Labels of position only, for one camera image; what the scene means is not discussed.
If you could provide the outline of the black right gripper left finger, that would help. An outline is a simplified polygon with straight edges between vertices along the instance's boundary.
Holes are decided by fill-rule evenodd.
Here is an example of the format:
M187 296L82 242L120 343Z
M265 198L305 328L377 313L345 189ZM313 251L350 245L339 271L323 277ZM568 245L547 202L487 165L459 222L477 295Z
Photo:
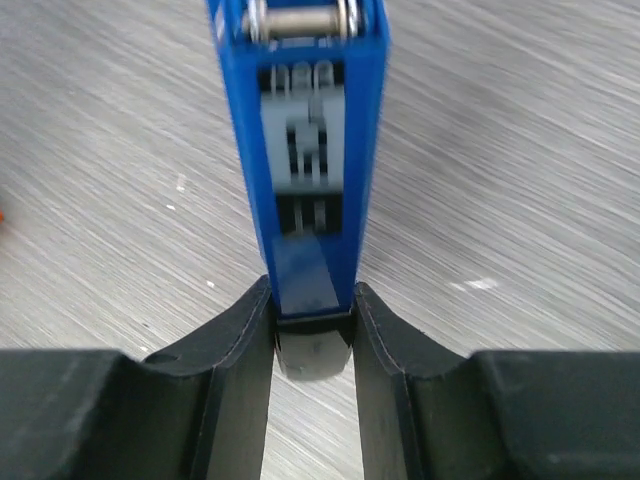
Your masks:
M270 289L136 361L117 350L1 354L5 479L256 479L272 375Z

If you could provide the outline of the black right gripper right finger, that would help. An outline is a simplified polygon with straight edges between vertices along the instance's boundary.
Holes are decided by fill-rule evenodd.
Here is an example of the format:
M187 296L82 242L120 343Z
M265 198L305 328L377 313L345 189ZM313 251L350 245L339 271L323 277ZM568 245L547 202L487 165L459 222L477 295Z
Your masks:
M353 347L368 479L635 479L635 352L462 357L356 289Z

